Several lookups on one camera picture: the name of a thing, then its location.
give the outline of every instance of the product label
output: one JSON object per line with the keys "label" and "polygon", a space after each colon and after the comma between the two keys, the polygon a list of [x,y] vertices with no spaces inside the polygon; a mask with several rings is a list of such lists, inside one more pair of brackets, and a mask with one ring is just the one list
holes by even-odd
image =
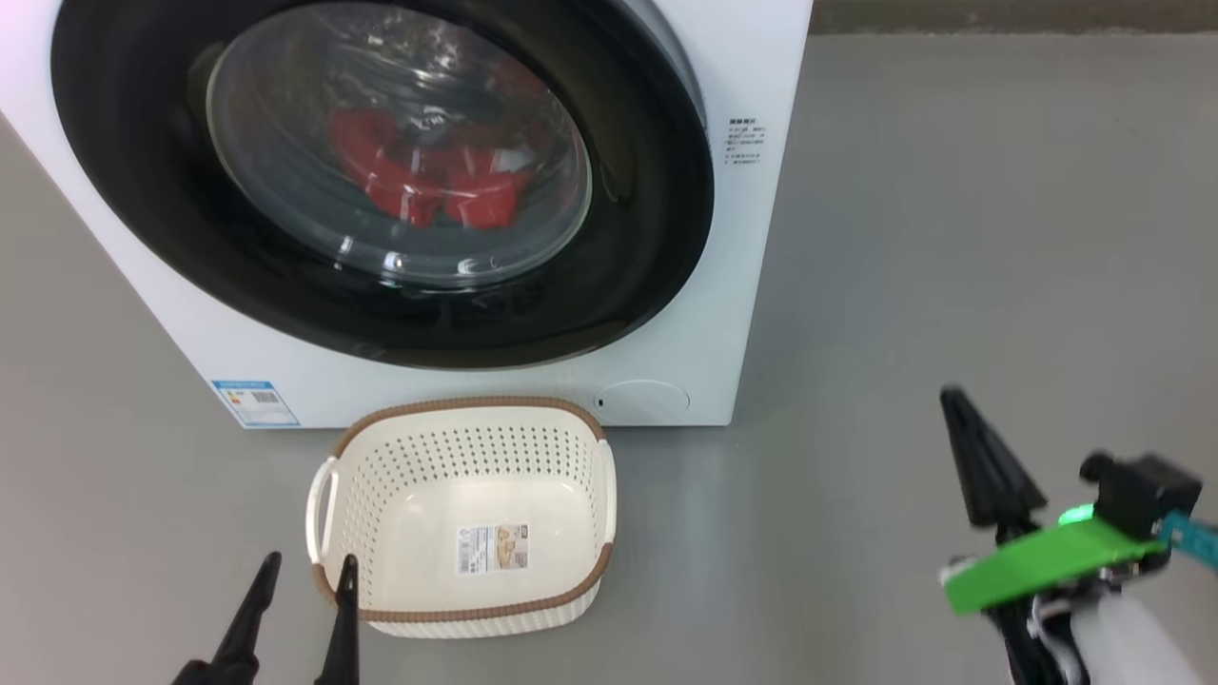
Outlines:
{"label": "product label", "polygon": [[300,425],[275,386],[266,380],[213,380],[233,416],[247,428]]}
{"label": "product label", "polygon": [[766,127],[755,118],[727,121],[727,138],[723,140],[723,165],[744,166],[761,163]]}
{"label": "product label", "polygon": [[457,575],[529,568],[529,524],[476,525],[457,530]]}

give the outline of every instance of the concrete floor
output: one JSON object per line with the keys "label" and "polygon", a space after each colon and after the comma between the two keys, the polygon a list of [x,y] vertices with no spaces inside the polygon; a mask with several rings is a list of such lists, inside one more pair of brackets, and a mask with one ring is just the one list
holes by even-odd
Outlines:
{"label": "concrete floor", "polygon": [[[736,423],[611,434],[583,619],[364,630],[363,681],[1005,681],[935,583],[989,548],[937,390],[971,389],[1052,514],[1100,445],[1218,484],[1216,77],[1216,39],[815,39]],[[0,680],[167,683],[278,548],[258,683],[312,681],[333,613],[301,519],[335,434],[241,431],[2,128],[0,160]],[[1212,574],[1136,592],[1218,670]]]}

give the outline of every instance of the washing machine door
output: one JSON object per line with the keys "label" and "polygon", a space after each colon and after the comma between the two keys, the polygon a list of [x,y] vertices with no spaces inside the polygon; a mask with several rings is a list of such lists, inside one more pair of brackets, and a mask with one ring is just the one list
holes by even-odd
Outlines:
{"label": "washing machine door", "polygon": [[63,129],[183,277],[286,334],[488,368],[607,345],[710,225],[699,102],[607,0],[65,0]]}

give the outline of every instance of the glass door window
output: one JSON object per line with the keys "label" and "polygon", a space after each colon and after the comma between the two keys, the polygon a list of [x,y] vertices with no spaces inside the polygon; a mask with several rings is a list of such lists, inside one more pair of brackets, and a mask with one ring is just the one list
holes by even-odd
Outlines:
{"label": "glass door window", "polygon": [[527,67],[402,7],[322,4],[244,32],[207,126],[225,171],[283,230],[386,285],[527,272],[580,230],[583,140]]}

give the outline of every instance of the washing machine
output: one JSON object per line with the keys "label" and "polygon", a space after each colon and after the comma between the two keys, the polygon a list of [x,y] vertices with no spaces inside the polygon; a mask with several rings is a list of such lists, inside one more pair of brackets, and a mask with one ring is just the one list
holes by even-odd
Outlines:
{"label": "washing machine", "polygon": [[731,422],[811,0],[0,6],[0,112],[241,425]]}

